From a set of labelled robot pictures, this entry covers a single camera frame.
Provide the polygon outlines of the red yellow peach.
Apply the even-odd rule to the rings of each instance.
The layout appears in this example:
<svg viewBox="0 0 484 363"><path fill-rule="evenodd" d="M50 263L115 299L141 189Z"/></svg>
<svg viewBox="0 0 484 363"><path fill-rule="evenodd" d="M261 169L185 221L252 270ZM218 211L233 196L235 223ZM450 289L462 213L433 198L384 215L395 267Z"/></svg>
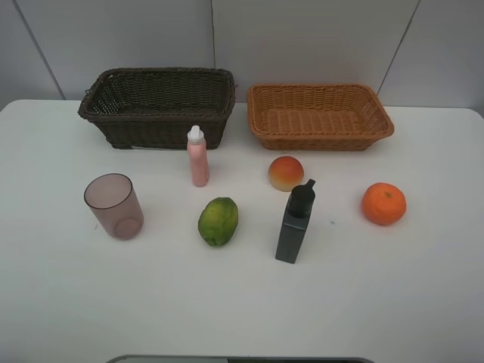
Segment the red yellow peach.
<svg viewBox="0 0 484 363"><path fill-rule="evenodd" d="M277 190L291 192L304 178L304 168L298 159L282 156L275 159L268 168L268 180Z"/></svg>

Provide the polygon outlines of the green lime fruit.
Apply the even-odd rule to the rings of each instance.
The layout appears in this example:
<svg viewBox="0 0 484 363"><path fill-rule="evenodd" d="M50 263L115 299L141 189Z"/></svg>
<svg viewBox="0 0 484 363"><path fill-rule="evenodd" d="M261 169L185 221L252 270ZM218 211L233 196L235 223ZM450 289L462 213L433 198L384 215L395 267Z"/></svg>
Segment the green lime fruit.
<svg viewBox="0 0 484 363"><path fill-rule="evenodd" d="M200 214L199 235L210 247L221 247L233 237L238 226L237 204L230 197L211 200Z"/></svg>

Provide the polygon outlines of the black rectangular bottle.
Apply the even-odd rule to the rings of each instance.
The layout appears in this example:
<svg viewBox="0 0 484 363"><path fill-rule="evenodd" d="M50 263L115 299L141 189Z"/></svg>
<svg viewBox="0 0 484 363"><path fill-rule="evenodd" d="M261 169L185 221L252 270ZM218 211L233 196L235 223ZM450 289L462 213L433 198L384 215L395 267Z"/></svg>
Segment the black rectangular bottle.
<svg viewBox="0 0 484 363"><path fill-rule="evenodd" d="M315 201L315 180L309 179L290 192L276 249L276 260L294 264L302 246Z"/></svg>

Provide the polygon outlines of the translucent pink plastic cup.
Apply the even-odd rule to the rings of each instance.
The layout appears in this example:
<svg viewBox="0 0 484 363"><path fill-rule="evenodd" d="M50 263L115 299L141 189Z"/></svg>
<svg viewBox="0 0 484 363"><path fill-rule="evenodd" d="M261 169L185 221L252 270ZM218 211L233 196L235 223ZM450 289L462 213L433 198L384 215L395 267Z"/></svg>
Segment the translucent pink plastic cup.
<svg viewBox="0 0 484 363"><path fill-rule="evenodd" d="M144 214L132 181L126 175L109 173L91 181L84 201L108 235L117 240L136 236L144 225Z"/></svg>

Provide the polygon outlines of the orange mandarin fruit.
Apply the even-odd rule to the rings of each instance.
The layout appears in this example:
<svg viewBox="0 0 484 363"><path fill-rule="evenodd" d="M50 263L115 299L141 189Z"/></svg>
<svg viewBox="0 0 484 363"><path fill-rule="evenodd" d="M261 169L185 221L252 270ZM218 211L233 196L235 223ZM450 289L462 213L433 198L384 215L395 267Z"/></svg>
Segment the orange mandarin fruit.
<svg viewBox="0 0 484 363"><path fill-rule="evenodd" d="M399 221L405 215L406 209L407 202L403 192L388 183L371 185L361 199L364 217L377 225L387 226Z"/></svg>

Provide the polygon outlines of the pink bottle white cap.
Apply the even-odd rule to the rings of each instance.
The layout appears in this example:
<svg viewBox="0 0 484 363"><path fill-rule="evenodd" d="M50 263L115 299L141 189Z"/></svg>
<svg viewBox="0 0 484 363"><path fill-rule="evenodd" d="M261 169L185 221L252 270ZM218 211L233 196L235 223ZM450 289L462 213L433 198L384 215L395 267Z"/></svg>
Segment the pink bottle white cap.
<svg viewBox="0 0 484 363"><path fill-rule="evenodd" d="M209 164L206 140L199 126L192 126L188 132L187 151L191 166L191 177L194 186L202 188L209 181Z"/></svg>

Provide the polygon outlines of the light orange wicker basket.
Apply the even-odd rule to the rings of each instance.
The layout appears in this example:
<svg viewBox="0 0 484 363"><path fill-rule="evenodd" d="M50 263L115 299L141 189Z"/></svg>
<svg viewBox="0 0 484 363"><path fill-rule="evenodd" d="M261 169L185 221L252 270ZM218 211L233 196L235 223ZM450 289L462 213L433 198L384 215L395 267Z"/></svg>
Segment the light orange wicker basket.
<svg viewBox="0 0 484 363"><path fill-rule="evenodd" d="M394 133L376 93L359 84L256 84L250 131L268 150L360 151Z"/></svg>

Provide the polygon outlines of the dark brown wicker basket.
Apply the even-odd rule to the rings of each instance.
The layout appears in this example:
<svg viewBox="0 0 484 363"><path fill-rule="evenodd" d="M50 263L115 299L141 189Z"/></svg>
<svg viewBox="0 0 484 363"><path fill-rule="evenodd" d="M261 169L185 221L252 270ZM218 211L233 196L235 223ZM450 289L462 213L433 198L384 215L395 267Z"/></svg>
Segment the dark brown wicker basket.
<svg viewBox="0 0 484 363"><path fill-rule="evenodd" d="M184 150L199 126L216 149L234 108L232 73L202 67L116 68L103 72L79 106L116 149Z"/></svg>

